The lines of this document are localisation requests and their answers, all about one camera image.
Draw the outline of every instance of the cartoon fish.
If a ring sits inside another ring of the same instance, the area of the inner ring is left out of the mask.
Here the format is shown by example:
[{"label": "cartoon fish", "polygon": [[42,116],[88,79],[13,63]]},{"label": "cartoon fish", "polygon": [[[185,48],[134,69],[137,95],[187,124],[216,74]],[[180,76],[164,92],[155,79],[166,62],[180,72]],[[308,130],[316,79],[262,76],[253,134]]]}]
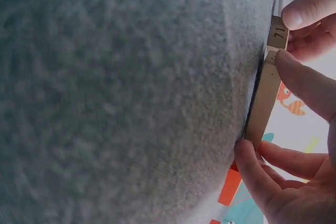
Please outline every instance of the cartoon fish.
[{"label": "cartoon fish", "polygon": [[305,115],[305,111],[301,110],[301,107],[305,105],[302,101],[294,101],[290,105],[285,105],[284,100],[288,99],[292,95],[292,92],[289,91],[289,89],[286,88],[286,86],[281,83],[279,93],[277,96],[277,100],[280,102],[280,104],[288,109],[292,114],[294,115]]},{"label": "cartoon fish", "polygon": [[[272,142],[273,133],[265,134],[263,141]],[[246,186],[242,183],[238,189],[237,195],[229,208],[222,224],[263,224],[264,214],[257,207],[251,198]]]}]

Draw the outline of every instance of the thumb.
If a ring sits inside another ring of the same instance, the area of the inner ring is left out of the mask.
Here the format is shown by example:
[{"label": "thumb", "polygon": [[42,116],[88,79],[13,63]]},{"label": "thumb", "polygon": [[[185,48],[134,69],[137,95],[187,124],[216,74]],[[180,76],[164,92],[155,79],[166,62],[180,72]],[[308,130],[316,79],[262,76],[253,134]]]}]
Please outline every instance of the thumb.
[{"label": "thumb", "polygon": [[336,115],[336,81],[302,65],[285,50],[280,49],[275,59],[285,86],[330,123]]},{"label": "thumb", "polygon": [[334,13],[336,0],[294,0],[283,9],[281,16],[290,30],[298,30]]}]

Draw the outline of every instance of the hand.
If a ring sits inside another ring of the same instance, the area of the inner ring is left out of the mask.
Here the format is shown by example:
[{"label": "hand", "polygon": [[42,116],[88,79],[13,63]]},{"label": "hand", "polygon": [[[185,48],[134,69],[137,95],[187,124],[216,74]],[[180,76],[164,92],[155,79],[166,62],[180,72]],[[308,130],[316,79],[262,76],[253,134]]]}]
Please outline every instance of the hand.
[{"label": "hand", "polygon": [[282,19],[293,30],[287,50],[300,61],[336,46],[336,0],[295,0],[283,9]]},{"label": "hand", "polygon": [[[276,55],[279,75],[297,97],[330,124],[329,154],[304,154],[262,142],[258,153],[248,140],[235,146],[243,181],[270,224],[336,221],[336,81],[303,66],[287,51]],[[310,180],[285,180],[262,157],[288,173]]]}]

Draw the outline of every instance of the blue shape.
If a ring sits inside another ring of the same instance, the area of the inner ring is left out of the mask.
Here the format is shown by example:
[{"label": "blue shape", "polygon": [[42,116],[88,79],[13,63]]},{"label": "blue shape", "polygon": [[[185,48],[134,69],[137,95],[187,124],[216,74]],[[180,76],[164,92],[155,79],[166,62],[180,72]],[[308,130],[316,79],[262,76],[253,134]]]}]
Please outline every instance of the blue shape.
[{"label": "blue shape", "polygon": [[274,139],[274,134],[273,133],[267,133],[262,137],[261,140],[272,142],[273,139]]},{"label": "blue shape", "polygon": [[[263,141],[272,142],[274,139],[273,133],[267,133],[262,137]],[[264,214],[257,207],[254,200],[244,183],[238,189],[237,195],[234,198],[233,206],[229,208],[227,215],[224,218],[223,224],[263,224]]]}]

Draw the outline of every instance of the gray sweater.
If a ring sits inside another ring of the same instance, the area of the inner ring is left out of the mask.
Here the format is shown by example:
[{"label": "gray sweater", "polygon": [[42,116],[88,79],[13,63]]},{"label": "gray sweater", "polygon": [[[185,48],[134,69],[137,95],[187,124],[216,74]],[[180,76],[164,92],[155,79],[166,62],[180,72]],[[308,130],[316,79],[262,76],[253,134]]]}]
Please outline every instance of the gray sweater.
[{"label": "gray sweater", "polygon": [[273,0],[0,0],[0,223],[209,223]]}]

